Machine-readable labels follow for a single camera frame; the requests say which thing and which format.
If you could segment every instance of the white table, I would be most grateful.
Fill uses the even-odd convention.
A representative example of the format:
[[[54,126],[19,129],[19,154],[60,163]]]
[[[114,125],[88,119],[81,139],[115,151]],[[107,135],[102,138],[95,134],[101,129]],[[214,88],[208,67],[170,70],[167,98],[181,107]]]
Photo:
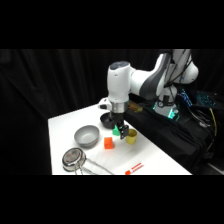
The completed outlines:
[[[98,109],[97,105],[78,110],[63,116],[49,119],[49,133],[51,146],[51,163],[53,175],[74,175],[63,169],[62,157],[69,149],[80,148],[74,140],[75,132],[86,125],[97,126],[100,130],[100,138],[97,145],[90,150],[83,149],[87,158],[97,162],[116,175],[125,175],[125,172],[139,163],[145,166],[132,175],[190,175],[182,166],[165,154],[138,132],[134,145],[129,145],[120,137],[113,136],[112,130],[103,127],[100,117],[107,111]],[[104,138],[113,137],[115,148],[104,149]],[[88,162],[86,168],[98,174],[104,174]]]

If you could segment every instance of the small cube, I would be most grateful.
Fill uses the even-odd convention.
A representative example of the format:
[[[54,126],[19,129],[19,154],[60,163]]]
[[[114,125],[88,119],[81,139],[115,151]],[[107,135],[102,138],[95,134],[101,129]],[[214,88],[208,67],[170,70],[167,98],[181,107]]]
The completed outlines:
[[[105,149],[113,149],[113,138],[104,138],[104,148]]]

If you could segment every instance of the black curtain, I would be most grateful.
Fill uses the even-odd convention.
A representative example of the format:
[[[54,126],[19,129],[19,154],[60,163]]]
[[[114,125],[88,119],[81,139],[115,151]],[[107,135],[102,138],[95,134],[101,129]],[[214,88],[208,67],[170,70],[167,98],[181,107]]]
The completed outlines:
[[[125,60],[136,69],[152,70],[158,53],[158,49],[1,49],[1,174],[51,174],[47,120],[107,96],[111,63]],[[223,54],[217,49],[193,50],[200,89],[224,94]]]

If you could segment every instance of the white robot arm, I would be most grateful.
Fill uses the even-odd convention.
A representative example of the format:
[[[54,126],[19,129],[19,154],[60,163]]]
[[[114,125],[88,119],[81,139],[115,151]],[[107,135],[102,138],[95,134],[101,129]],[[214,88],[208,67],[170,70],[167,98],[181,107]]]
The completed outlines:
[[[178,113],[174,110],[177,89],[172,83],[190,84],[197,76],[198,68],[191,62],[190,49],[163,49],[151,72],[136,70],[128,62],[116,62],[108,70],[109,96],[101,100],[99,108],[111,112],[110,118],[118,126],[123,139],[128,135],[124,114],[130,93],[146,100],[158,99],[156,113],[168,116],[171,110]]]

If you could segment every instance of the gray bowl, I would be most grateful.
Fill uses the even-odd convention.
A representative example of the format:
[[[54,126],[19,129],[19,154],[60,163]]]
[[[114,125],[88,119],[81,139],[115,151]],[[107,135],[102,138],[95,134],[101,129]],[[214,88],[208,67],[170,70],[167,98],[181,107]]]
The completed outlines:
[[[95,126],[85,126],[75,133],[75,141],[82,148],[93,148],[99,140],[100,131]]]

